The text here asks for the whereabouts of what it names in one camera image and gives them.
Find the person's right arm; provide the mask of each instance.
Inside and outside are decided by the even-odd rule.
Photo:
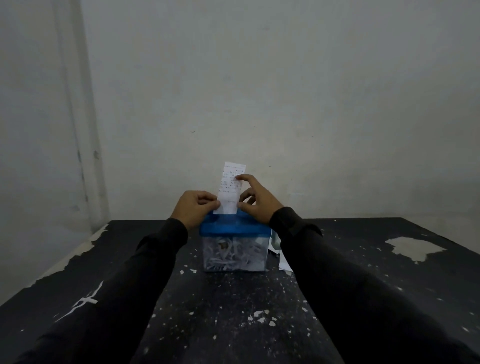
[[[253,176],[238,179],[252,186],[239,208],[278,233],[302,293],[346,363],[480,362],[404,297],[326,245],[316,226],[283,207]]]

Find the table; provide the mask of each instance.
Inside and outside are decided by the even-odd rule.
[[[402,218],[310,222],[323,230],[327,244],[401,289],[450,335],[480,352],[480,255]],[[30,348],[55,317],[98,287],[143,236],[163,223],[111,221],[93,249],[0,307],[0,362],[12,361]],[[393,254],[393,246],[385,243],[402,236],[446,250],[415,264]],[[267,268],[265,273],[204,273],[201,241],[193,231],[177,255],[132,363],[342,363],[294,274],[279,271],[278,257],[272,253]],[[256,311],[263,312],[255,317]]]

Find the blue shredder top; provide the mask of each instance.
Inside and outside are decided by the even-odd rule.
[[[240,210],[236,215],[209,213],[200,225],[200,236],[268,238],[271,233],[268,226]]]

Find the hand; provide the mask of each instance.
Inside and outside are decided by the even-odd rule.
[[[281,209],[283,205],[251,174],[241,174],[235,178],[239,181],[247,181],[251,186],[242,192],[237,207],[252,215],[258,222],[268,225],[274,212]],[[250,197],[247,203],[243,202],[247,197]]]
[[[180,220],[190,230],[204,220],[206,214],[220,207],[216,196],[207,191],[185,191],[173,209],[171,218]]]

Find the black sleeve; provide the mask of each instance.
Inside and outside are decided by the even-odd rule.
[[[323,242],[290,207],[270,227],[298,285],[346,363],[479,363],[429,316]]]
[[[129,363],[188,233],[169,218],[95,295],[55,323],[17,363]]]

